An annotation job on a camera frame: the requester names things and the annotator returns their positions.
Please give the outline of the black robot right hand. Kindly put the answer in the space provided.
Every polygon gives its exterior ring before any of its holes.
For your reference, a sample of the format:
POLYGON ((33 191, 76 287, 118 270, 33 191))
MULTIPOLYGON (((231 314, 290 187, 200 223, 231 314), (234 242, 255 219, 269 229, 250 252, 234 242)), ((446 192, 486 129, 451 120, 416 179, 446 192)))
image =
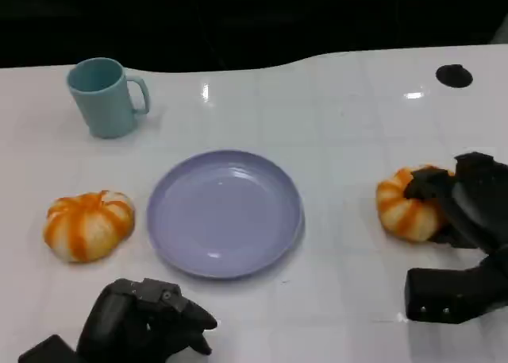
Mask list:
POLYGON ((406 198, 434 205, 444 219, 429 240, 487 255, 506 248, 507 165, 479 152, 455 160, 453 175, 441 168, 419 168, 404 190, 406 198))

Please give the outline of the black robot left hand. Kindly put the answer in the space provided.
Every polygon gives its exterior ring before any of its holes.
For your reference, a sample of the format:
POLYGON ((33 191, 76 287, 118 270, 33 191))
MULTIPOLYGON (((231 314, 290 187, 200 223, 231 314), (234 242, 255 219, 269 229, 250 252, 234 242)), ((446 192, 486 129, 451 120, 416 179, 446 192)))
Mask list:
POLYGON ((209 356, 204 332, 216 328, 215 317, 179 285, 121 278, 102 289, 76 353, 87 362, 165 362, 187 348, 209 356))

